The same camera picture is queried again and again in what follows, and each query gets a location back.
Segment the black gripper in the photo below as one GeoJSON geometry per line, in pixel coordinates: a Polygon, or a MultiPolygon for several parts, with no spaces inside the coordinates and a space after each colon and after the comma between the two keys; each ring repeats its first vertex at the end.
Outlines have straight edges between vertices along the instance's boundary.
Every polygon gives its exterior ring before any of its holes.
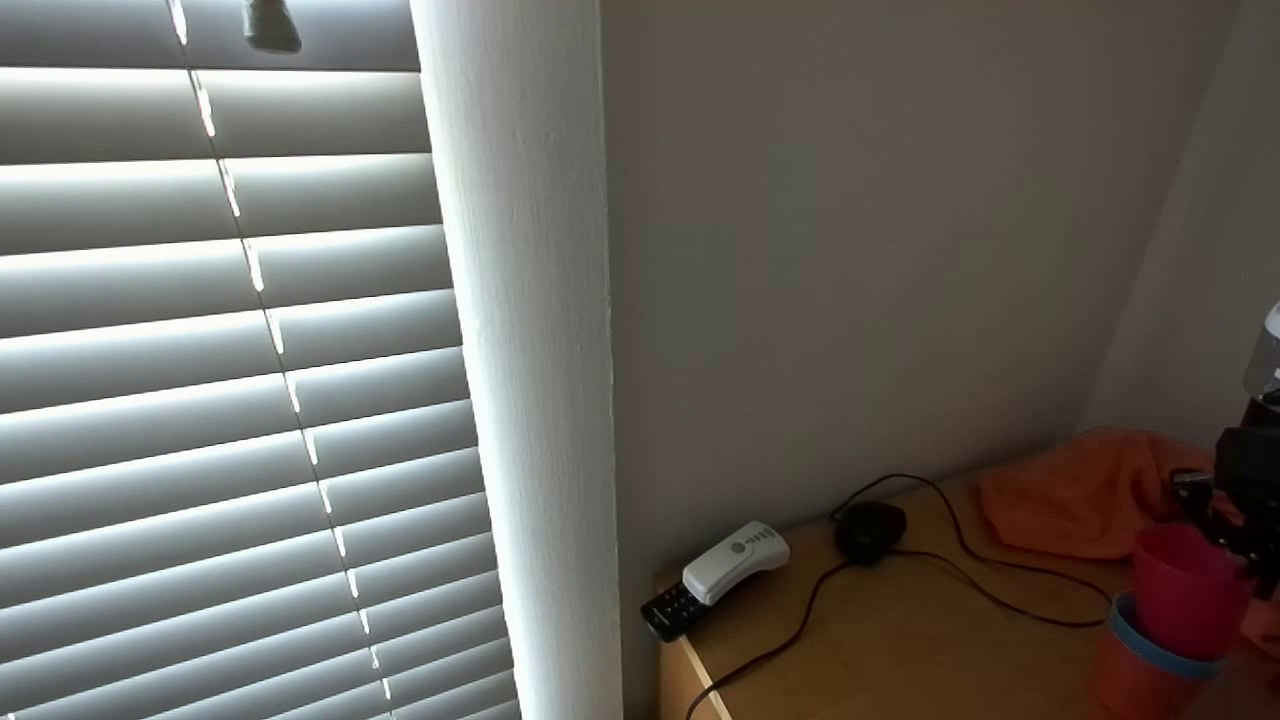
{"type": "Polygon", "coordinates": [[[1280,591],[1280,395],[1263,394],[1220,434],[1209,471],[1173,476],[1175,510],[1230,553],[1255,599],[1280,591]]]}

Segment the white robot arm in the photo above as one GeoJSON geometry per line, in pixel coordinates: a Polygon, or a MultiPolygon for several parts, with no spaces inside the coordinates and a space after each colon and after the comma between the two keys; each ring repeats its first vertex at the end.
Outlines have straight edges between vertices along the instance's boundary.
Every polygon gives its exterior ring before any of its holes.
{"type": "Polygon", "coordinates": [[[1261,321],[1244,370],[1244,418],[1220,434],[1209,471],[1175,471],[1175,510],[1244,559],[1251,591],[1280,591],[1280,303],[1261,321]]]}

